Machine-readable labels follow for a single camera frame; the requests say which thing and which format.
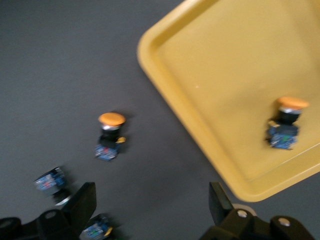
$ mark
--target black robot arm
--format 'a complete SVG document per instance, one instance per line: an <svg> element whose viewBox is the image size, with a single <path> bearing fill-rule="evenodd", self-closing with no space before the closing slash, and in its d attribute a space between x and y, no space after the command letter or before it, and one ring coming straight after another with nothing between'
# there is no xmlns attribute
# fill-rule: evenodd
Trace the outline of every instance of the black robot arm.
<svg viewBox="0 0 320 240"><path fill-rule="evenodd" d="M0 239L78 240L96 207L96 185L86 182L61 210L46 211L23 225L17 217L0 219Z"/></svg>
<svg viewBox="0 0 320 240"><path fill-rule="evenodd" d="M274 216L270 223L245 209L234 209L218 182L209 185L209 208L215 226L200 240L315 240L289 216Z"/></svg>

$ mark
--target yellow tray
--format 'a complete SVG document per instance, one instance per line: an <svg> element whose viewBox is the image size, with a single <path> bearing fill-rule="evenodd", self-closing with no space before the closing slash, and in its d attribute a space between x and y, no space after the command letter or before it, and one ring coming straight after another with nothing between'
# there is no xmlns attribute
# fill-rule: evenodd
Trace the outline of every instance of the yellow tray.
<svg viewBox="0 0 320 240"><path fill-rule="evenodd" d="M186 0L143 35L138 60L239 199L319 172L318 1ZM264 141L282 96L310 102L293 150Z"/></svg>

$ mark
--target screw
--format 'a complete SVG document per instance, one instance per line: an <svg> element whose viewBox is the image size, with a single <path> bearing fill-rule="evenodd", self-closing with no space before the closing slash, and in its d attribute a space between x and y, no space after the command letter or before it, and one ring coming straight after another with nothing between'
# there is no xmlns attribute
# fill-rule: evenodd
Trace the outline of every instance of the screw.
<svg viewBox="0 0 320 240"><path fill-rule="evenodd" d="M248 216L248 213L245 210L240 209L237 211L237 213L238 213L238 216L241 218L246 218Z"/></svg>
<svg viewBox="0 0 320 240"><path fill-rule="evenodd" d="M45 215L45 218L46 218L46 219L51 219L51 218L53 218L55 215L56 215L56 212L55 212L55 211L50 211L50 212L48 212L48 213Z"/></svg>
<svg viewBox="0 0 320 240"><path fill-rule="evenodd" d="M284 217L280 217L278 219L279 223L283 226L289 227L290 226L290 221Z"/></svg>
<svg viewBox="0 0 320 240"><path fill-rule="evenodd" d="M0 229L4 229L8 226L10 226L14 221L12 219L8 219L8 220L5 220L4 222L1 222L0 223Z"/></svg>

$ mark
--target gray table surface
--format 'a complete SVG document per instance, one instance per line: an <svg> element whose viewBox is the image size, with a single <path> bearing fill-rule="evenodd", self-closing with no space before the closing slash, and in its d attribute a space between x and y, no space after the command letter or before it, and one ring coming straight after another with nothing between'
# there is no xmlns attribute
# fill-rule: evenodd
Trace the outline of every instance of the gray table surface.
<svg viewBox="0 0 320 240"><path fill-rule="evenodd" d="M181 0L0 1L0 217L23 223L54 207L33 181L63 166L76 189L95 182L98 213L132 240L195 240L211 225L210 181L242 203L137 61L142 34ZM113 162L94 159L97 118L127 118ZM320 175L260 202L320 239Z"/></svg>

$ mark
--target orange mushroom button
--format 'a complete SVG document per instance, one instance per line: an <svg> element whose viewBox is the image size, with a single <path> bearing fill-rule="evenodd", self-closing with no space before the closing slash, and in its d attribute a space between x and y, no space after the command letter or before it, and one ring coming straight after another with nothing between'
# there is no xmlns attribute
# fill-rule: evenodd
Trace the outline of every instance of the orange mushroom button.
<svg viewBox="0 0 320 240"><path fill-rule="evenodd" d="M99 117L98 120L103 125L108 125L108 126L112 126L112 127L119 126L126 121L124 116L122 116L119 113L115 113L115 112L104 113Z"/></svg>
<svg viewBox="0 0 320 240"><path fill-rule="evenodd" d="M303 99L300 99L297 97L291 97L291 96L280 97L278 99L278 102L281 103L283 107L294 109L294 110L300 110L309 106L309 102Z"/></svg>

